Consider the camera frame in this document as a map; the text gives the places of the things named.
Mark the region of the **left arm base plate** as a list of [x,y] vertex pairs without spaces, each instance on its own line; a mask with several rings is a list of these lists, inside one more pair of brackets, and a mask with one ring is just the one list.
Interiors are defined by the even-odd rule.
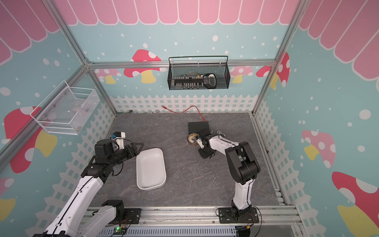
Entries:
[[121,220],[118,222],[118,224],[139,224],[141,212],[141,208],[125,208],[123,215],[121,216]]

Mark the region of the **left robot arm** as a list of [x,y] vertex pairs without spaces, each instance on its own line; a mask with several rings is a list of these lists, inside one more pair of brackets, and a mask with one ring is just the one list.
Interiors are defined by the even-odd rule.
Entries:
[[39,234],[41,237],[95,237],[108,224],[122,225],[128,222],[123,201],[108,200],[82,227],[84,217],[93,198],[102,188],[109,176],[114,176],[114,167],[123,165],[127,160],[138,156],[143,143],[128,141],[121,145],[124,138],[115,137],[98,141],[95,154],[81,174],[79,183],[67,203],[54,221]]

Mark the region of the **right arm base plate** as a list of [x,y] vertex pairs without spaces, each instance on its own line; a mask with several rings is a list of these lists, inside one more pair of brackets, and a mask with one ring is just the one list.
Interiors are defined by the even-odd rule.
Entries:
[[250,206],[244,210],[238,210],[236,207],[219,207],[216,209],[216,216],[219,217],[221,224],[231,223],[259,223],[257,209]]

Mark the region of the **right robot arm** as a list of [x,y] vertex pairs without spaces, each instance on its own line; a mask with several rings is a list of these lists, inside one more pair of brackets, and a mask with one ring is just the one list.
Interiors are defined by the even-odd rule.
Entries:
[[247,142],[233,142],[222,135],[199,136],[188,139],[199,145],[199,154],[203,159],[212,157],[215,152],[226,156],[229,171],[235,181],[235,195],[231,210],[235,219],[251,214],[252,187],[261,171],[258,160]]

